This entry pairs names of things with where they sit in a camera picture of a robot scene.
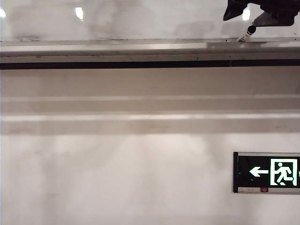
exit sign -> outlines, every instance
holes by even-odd
[[[233,192],[300,194],[300,153],[235,152]]]

